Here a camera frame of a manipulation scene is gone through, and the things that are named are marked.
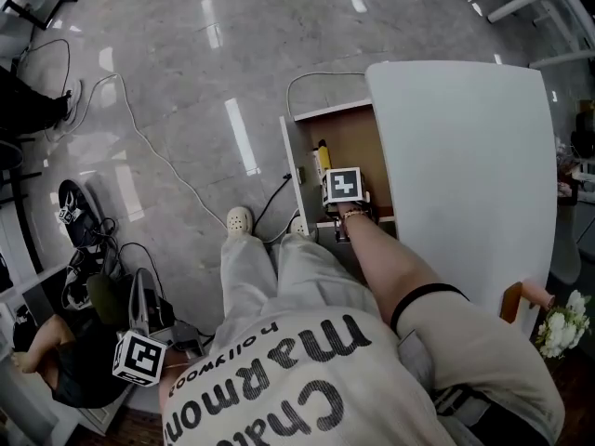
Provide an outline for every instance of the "flower bouquet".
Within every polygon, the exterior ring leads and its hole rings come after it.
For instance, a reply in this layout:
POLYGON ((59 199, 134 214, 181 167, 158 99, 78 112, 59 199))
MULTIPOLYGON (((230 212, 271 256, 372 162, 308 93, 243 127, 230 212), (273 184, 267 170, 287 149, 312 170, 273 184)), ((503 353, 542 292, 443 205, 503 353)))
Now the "flower bouquet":
POLYGON ((535 345, 544 358, 559 358, 567 348, 575 348, 588 330, 589 318, 585 315, 585 305, 590 296, 582 296, 573 291, 566 307, 556 306, 548 312, 545 321, 539 326, 535 345))

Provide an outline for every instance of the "light gray pants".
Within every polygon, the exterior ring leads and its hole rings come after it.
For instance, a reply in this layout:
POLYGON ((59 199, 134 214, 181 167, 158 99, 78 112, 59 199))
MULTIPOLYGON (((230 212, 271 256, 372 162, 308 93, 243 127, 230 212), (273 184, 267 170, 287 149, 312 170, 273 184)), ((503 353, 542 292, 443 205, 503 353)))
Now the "light gray pants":
POLYGON ((213 350, 229 344, 261 316, 281 311, 342 306, 380 317, 372 293, 321 245, 287 234, 279 251, 279 277, 262 241, 248 234, 230 237, 221 248, 225 321, 213 350))

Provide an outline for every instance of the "yellow bottle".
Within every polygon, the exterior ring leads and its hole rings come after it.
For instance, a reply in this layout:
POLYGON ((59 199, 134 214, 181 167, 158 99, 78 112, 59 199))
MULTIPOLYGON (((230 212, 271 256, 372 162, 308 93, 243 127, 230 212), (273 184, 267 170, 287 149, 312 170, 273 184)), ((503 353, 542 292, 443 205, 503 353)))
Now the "yellow bottle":
POLYGON ((323 174, 331 168, 331 157, 326 147, 326 141, 322 139, 318 142, 318 158, 320 159, 320 166, 323 169, 323 174))

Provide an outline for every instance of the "white metal frame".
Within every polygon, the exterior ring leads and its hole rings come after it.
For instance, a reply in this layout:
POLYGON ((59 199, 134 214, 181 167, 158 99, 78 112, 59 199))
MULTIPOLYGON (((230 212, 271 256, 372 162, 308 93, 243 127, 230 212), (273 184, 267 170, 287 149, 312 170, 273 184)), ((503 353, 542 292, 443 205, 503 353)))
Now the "white metal frame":
MULTIPOLYGON (((491 23, 496 23, 498 20, 502 20, 507 15, 531 5, 540 0, 512 0, 508 2, 503 7, 493 11, 487 16, 488 21, 491 23)), ((589 13, 583 7, 583 4, 580 0, 563 0, 566 5, 570 8, 573 12, 576 20, 580 24, 581 28, 585 32, 585 36, 587 37, 588 45, 590 46, 591 50, 579 50, 577 42, 575 38, 570 34, 565 24, 563 24, 560 15, 555 10, 555 8, 549 4, 549 2, 543 1, 542 6, 548 12, 548 15, 543 15, 538 19, 534 20, 534 23, 537 23, 545 18, 552 18, 556 26, 561 31, 562 35, 569 43, 572 51, 570 53, 566 53, 563 55, 559 55, 553 58, 542 59, 540 61, 534 61, 529 64, 529 68, 534 70, 540 70, 541 68, 545 68, 546 66, 552 66, 554 64, 560 64, 567 61, 574 61, 577 59, 588 59, 588 58, 595 58, 595 22, 593 22, 593 18, 589 15, 589 13)))

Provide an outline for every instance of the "white cable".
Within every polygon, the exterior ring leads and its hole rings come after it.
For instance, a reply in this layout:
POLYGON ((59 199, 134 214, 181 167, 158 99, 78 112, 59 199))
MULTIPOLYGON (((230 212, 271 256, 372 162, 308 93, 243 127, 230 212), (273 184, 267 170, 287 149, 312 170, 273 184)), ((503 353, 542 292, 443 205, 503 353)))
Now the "white cable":
MULTIPOLYGON (((291 113, 291 107, 289 104, 289 90, 291 89, 292 84, 295 83, 296 81, 298 81, 299 79, 305 78, 307 76, 313 76, 314 74, 364 76, 363 72, 322 72, 322 71, 318 71, 318 72, 306 72, 305 74, 301 74, 300 76, 294 78, 287 86, 287 91, 285 93, 285 103, 287 106, 287 114, 292 119, 293 119, 293 115, 291 113)), ((124 78, 122 77, 122 74, 115 72, 114 74, 110 74, 108 76, 105 76, 104 78, 99 79, 93 85, 93 88, 91 89, 91 94, 89 95, 89 99, 88 99, 88 101, 86 103, 86 107, 85 107, 85 112, 83 113, 83 117, 81 118, 81 120, 71 130, 64 132, 57 139, 52 140, 52 142, 53 143, 59 142, 60 140, 62 140, 62 138, 64 138, 65 136, 69 136, 70 134, 72 134, 76 129, 78 129, 81 126, 81 124, 85 121, 86 114, 88 113, 89 107, 91 106, 91 99, 93 98, 93 94, 95 94, 95 89, 97 89, 97 86, 100 85, 101 83, 103 83, 104 81, 107 81, 107 80, 115 78, 115 77, 120 78, 120 82, 122 83, 122 88, 124 89, 124 100, 126 102, 126 107, 128 108, 128 112, 130 113, 130 118, 132 120, 132 125, 134 127, 135 132, 140 136, 140 138, 142 138, 147 143, 147 145, 149 146, 149 149, 151 149, 151 152, 153 154, 155 154, 159 159, 164 161, 167 164, 167 166, 171 169, 174 176, 176 176, 176 178, 181 183, 183 183, 194 194, 194 196, 196 197, 196 200, 198 200, 198 203, 204 208, 204 210, 210 216, 212 216, 225 230, 227 230, 227 225, 217 215, 215 215, 211 210, 209 210, 209 208, 205 205, 205 203, 203 202, 203 199, 200 197, 200 195, 194 189, 194 187, 190 183, 188 183, 186 180, 184 180, 182 177, 179 176, 179 173, 176 170, 176 168, 174 167, 174 165, 172 165, 164 156, 157 153, 155 148, 152 146, 151 142, 145 137, 145 135, 142 132, 139 131, 139 128, 137 127, 137 122, 134 117, 134 113, 132 112, 132 109, 130 108, 130 103, 128 102, 128 94, 126 93, 126 83, 124 82, 124 78)), ((291 222, 293 221, 294 217, 298 214, 298 211, 299 211, 299 208, 296 209, 296 211, 293 213, 293 215, 289 219, 289 222, 287 223, 285 228, 283 228, 283 230, 277 236, 275 236, 272 240, 265 241, 264 243, 271 244, 271 243, 276 242, 279 238, 281 238, 287 232, 289 225, 291 225, 291 222)))
POLYGON ((294 220, 294 218, 296 217, 296 215, 299 212, 299 208, 296 208, 296 211, 294 212, 294 214, 291 216, 291 218, 289 218, 289 223, 287 223, 285 225, 285 228, 283 228, 279 234, 277 236, 275 236, 272 240, 268 240, 266 242, 263 242, 264 244, 271 244, 271 243, 275 243, 279 238, 281 238, 284 234, 287 233, 287 229, 289 228, 289 225, 291 225, 291 222, 294 220))
POLYGON ((295 81, 300 80, 301 78, 305 78, 306 76, 313 76, 314 74, 328 74, 330 76, 338 76, 338 75, 356 75, 356 76, 365 76, 364 72, 327 72, 327 71, 314 71, 314 72, 306 72, 297 78, 291 80, 289 85, 287 85, 287 92, 285 93, 285 103, 287 105, 287 114, 291 119, 294 118, 293 114, 291 113, 291 107, 289 105, 289 89, 291 89, 292 84, 295 81))
POLYGON ((70 135, 72 132, 74 132, 76 129, 78 129, 81 126, 81 124, 83 123, 83 121, 86 118, 86 113, 89 110, 89 106, 91 105, 91 99, 93 98, 93 93, 95 93, 95 89, 97 88, 97 86, 99 84, 103 83, 104 81, 107 81, 108 79, 112 79, 114 77, 119 77, 120 81, 122 82, 122 88, 124 89, 124 99, 126 101, 126 106, 128 107, 128 112, 130 112, 130 118, 132 119, 132 125, 134 126, 134 130, 136 131, 136 133, 139 134, 139 136, 147 143, 147 145, 151 149, 151 152, 154 153, 157 157, 159 157, 162 161, 164 161, 169 166, 169 168, 171 169, 173 174, 176 176, 176 178, 180 182, 182 182, 184 185, 186 185, 186 187, 188 187, 190 189, 190 191, 196 197, 196 200, 198 200, 198 203, 206 210, 206 212, 210 216, 212 216, 225 230, 227 230, 227 225, 225 223, 223 223, 223 221, 221 221, 221 219, 217 215, 215 215, 211 210, 209 210, 206 207, 206 205, 203 203, 203 200, 201 199, 198 192, 194 189, 194 187, 190 183, 188 183, 186 180, 184 180, 182 177, 179 176, 178 171, 174 168, 174 165, 172 165, 164 156, 157 153, 157 151, 153 148, 151 142, 145 137, 145 135, 142 132, 139 131, 139 128, 137 127, 137 122, 134 118, 134 113, 132 112, 132 109, 130 109, 130 104, 128 103, 128 95, 126 93, 126 84, 125 84, 124 78, 122 77, 121 74, 115 72, 114 74, 110 74, 109 76, 99 79, 95 83, 95 85, 93 86, 93 89, 91 89, 91 94, 89 95, 89 100, 86 103, 86 108, 85 108, 85 112, 83 113, 83 118, 79 121, 79 123, 73 129, 69 130, 68 132, 64 132, 64 134, 62 134, 59 138, 54 140, 54 142, 60 141, 64 136, 70 135))

